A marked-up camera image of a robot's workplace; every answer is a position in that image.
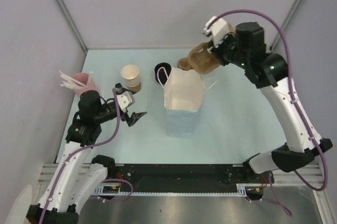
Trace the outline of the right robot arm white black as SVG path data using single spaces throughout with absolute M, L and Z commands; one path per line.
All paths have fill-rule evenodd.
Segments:
M 295 171 L 312 162 L 319 152 L 333 147 L 311 125 L 295 89 L 289 89 L 293 80 L 288 77 L 288 66 L 279 54 L 266 51 L 264 29 L 256 22 L 238 24 L 232 32 L 224 19 L 207 24 L 207 49 L 221 65 L 234 64 L 256 86 L 270 103 L 285 134 L 286 143 L 274 150 L 256 154 L 244 163 L 243 177 L 256 182 L 262 173 L 280 169 Z M 316 141 L 320 151 L 314 145 Z

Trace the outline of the pink cup holder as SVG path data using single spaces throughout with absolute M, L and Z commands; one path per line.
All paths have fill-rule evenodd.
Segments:
M 99 94 L 101 93 L 99 91 L 99 88 L 97 87 L 95 81 L 92 78 L 91 73 L 77 73 L 73 77 L 73 82 L 77 85 L 75 89 L 73 89 L 74 93 L 80 97 L 81 94 L 94 90 L 98 92 Z

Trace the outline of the light blue paper bag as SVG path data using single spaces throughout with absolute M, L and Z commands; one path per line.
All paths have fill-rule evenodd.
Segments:
M 213 83 L 206 86 L 207 81 L 195 70 L 173 67 L 165 85 L 160 83 L 164 89 L 168 136 L 192 138 L 203 96 L 218 82 L 216 78 L 210 80 Z

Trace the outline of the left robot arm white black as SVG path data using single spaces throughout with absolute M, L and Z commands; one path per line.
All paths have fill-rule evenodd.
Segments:
M 103 181 L 116 181 L 115 160 L 104 155 L 93 158 L 86 174 L 80 181 L 76 180 L 90 152 L 117 135 L 114 131 L 109 139 L 97 143 L 103 123 L 116 120 L 119 125 L 124 121 L 131 127 L 146 114 L 133 112 L 128 115 L 128 107 L 135 103 L 136 92 L 131 88 L 117 83 L 112 92 L 113 97 L 108 100 L 95 90 L 80 95 L 61 161 L 38 203 L 28 209 L 26 218 L 30 223 L 78 223 L 80 212 L 94 189 Z

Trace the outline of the brown pulp cup carrier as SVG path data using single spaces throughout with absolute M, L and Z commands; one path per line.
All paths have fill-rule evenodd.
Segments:
M 231 32 L 234 32 L 234 28 L 231 25 Z M 193 48 L 189 55 L 188 60 L 190 65 L 199 74 L 209 74 L 220 66 L 217 59 L 207 51 L 207 43 L 201 43 Z

